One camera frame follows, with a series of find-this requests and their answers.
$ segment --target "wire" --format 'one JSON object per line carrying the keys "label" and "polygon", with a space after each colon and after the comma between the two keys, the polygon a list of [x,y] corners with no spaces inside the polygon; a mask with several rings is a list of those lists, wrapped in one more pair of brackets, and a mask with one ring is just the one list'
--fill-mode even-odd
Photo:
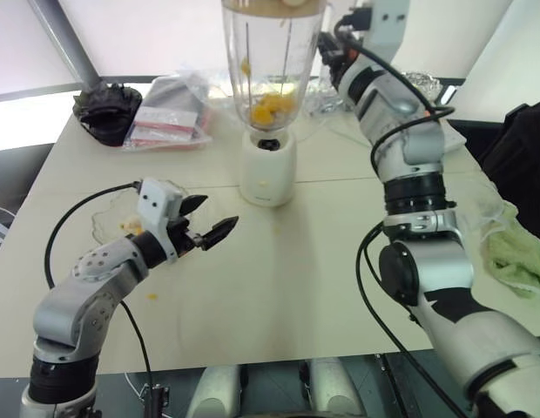
{"label": "wire", "polygon": [[425,118],[414,119],[405,124],[401,124],[397,126],[396,128],[382,135],[375,142],[375,144],[373,145],[373,148],[371,149],[371,165],[373,166],[373,170],[375,170],[376,174],[378,174],[378,163],[376,162],[376,153],[378,152],[378,148],[382,144],[384,144],[388,138],[412,126],[416,126],[416,125],[424,124],[426,122],[431,122],[431,121],[438,120],[440,118],[444,118],[445,116],[448,116],[450,113],[454,112],[455,109],[449,106],[439,106],[439,107],[436,107],[435,110],[437,111],[436,113],[426,116]]}
{"label": "wire", "polygon": [[5,209],[4,207],[0,206],[0,211],[9,214],[10,216],[12,216],[13,219],[17,217],[13,212]]}
{"label": "wire", "polygon": [[[104,196],[105,194],[117,192],[119,190],[124,189],[130,189],[130,188],[137,188],[138,182],[133,183],[127,183],[125,185],[117,185],[115,187],[110,187],[108,189],[104,189],[100,192],[94,193],[90,196],[88,196],[85,199],[80,200],[77,204],[75,204],[71,209],[69,209],[65,215],[57,222],[55,227],[53,228],[53,231],[51,232],[50,238],[47,241],[47,246],[45,247],[45,254],[44,254],[44,272],[45,272],[45,279],[47,281],[47,285],[50,289],[55,287],[55,281],[53,281],[53,277],[51,275],[51,250],[53,248],[53,243],[55,242],[55,238],[57,237],[57,234],[61,230],[61,227],[63,224],[67,221],[67,219],[81,206],[85,205],[86,203],[90,202],[91,200],[94,200],[96,198],[99,198],[100,196]],[[132,327],[134,328],[134,332],[136,333],[138,337],[138,342],[140,342],[140,349],[142,351],[142,355],[145,359],[146,364],[146,373],[148,376],[148,386],[149,386],[149,394],[150,394],[150,407],[151,410],[151,417],[153,418],[153,411],[154,411],[154,404],[153,404],[153,378],[152,378],[152,370],[150,369],[150,360],[148,359],[148,353],[146,352],[146,345],[144,338],[142,337],[142,333],[140,333],[140,329],[138,328],[137,322],[134,320],[134,317],[132,316],[131,309],[127,306],[124,300],[121,300],[120,305],[125,310],[127,316],[129,317],[129,321],[132,324]]]}
{"label": "wire", "polygon": [[400,353],[408,360],[409,364],[414,367],[414,369],[421,375],[421,377],[428,383],[428,385],[435,391],[439,398],[446,404],[446,406],[454,413],[455,416],[459,418],[467,418],[467,415],[450,399],[450,397],[438,386],[435,379],[433,379],[427,370],[415,359],[413,355],[403,346],[403,344],[396,338],[396,336],[390,331],[390,328],[384,323],[379,314],[373,309],[370,300],[368,299],[367,294],[365,293],[365,288],[363,287],[363,282],[361,280],[361,255],[365,254],[365,260],[367,261],[368,268],[377,282],[380,283],[380,279],[376,274],[375,269],[371,263],[370,258],[368,257],[368,246],[373,240],[380,235],[382,231],[382,222],[377,224],[371,229],[363,241],[359,245],[357,250],[357,257],[355,258],[355,276],[357,278],[357,286],[359,287],[359,292],[363,298],[363,302],[367,306],[368,311],[371,313],[375,321],[380,325],[384,333],[389,337],[390,340],[395,344],[396,347],[400,350]]}
{"label": "wire", "polygon": [[[142,402],[142,399],[140,398],[140,392],[138,391],[138,389],[132,384],[132,381],[131,381],[131,378],[129,377],[129,374],[128,373],[124,373],[125,375],[125,380],[127,381],[127,383],[129,384],[129,387],[131,388],[132,392],[134,392],[134,394],[137,396],[138,400]],[[162,416],[164,418],[172,418],[171,415],[168,415],[168,414],[163,414],[162,413]]]}
{"label": "wire", "polygon": [[430,114],[434,114],[435,108],[432,106],[432,104],[427,100],[427,98],[425,98],[425,96],[423,96],[423,94],[419,91],[419,89],[417,89],[417,87],[411,84],[411,82],[403,76],[403,74],[401,74],[396,68],[394,68],[392,65],[384,61],[374,52],[364,48],[361,44],[354,41],[352,38],[348,36],[346,32],[342,32],[340,30],[340,27],[345,25],[344,19],[345,17],[340,19],[334,26],[334,35],[336,36],[336,38],[342,41],[345,45],[347,45],[352,50],[359,52],[360,54],[374,61],[375,63],[380,65],[384,70],[392,74],[394,78],[396,78],[400,83],[405,85],[413,94],[415,94],[415,96],[419,99],[419,101],[423,104],[423,106],[425,106],[425,109],[429,111]]}
{"label": "wire", "polygon": [[51,276],[51,249],[53,248],[53,242],[55,241],[55,238],[57,237],[57,234],[59,233],[59,230],[61,229],[61,226],[66,222],[66,220],[81,206],[85,205],[86,203],[90,202],[91,200],[94,200],[95,198],[99,198],[100,196],[103,196],[108,193],[116,192],[118,190],[124,190],[129,189],[131,187],[136,187],[137,183],[127,183],[126,185],[117,185],[115,187],[110,187],[109,189],[104,189],[100,192],[91,194],[85,199],[80,200],[77,204],[75,204],[71,209],[69,209],[65,215],[57,222],[55,227],[53,228],[53,231],[51,231],[50,238],[47,241],[47,245],[45,246],[45,254],[44,254],[44,272],[45,272],[45,280],[47,281],[47,286],[49,286],[50,289],[55,287],[55,282],[53,281],[53,277]]}

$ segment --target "green towel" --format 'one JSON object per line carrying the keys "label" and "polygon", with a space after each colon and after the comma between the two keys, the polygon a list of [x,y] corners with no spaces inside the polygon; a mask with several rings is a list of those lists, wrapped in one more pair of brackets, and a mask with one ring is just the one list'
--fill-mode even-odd
{"label": "green towel", "polygon": [[[487,269],[522,298],[540,294],[540,239],[528,232],[516,219],[517,209],[505,202],[501,232],[489,235],[485,241]],[[497,228],[491,222],[489,228]]]}

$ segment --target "blender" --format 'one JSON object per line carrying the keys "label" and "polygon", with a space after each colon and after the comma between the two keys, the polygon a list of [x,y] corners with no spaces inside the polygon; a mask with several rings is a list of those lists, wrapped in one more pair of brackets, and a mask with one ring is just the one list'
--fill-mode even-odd
{"label": "blender", "polygon": [[240,191],[260,206],[294,194],[288,126],[305,96],[325,0],[222,0],[235,108],[245,124]]}

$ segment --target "plastic bag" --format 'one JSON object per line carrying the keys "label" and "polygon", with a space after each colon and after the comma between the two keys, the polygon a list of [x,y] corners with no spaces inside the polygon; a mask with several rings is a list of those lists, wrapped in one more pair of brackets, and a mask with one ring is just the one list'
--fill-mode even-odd
{"label": "plastic bag", "polygon": [[208,83],[193,74],[154,79],[122,149],[190,150],[212,142],[212,137],[206,134],[212,116],[207,105],[208,90]]}

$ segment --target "black bag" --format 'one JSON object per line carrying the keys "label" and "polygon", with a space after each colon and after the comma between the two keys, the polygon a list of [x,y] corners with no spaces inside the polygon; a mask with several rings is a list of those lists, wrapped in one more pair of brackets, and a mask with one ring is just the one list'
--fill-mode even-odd
{"label": "black bag", "polygon": [[506,115],[500,137],[479,164],[500,195],[516,205],[523,227],[540,239],[540,102]]}

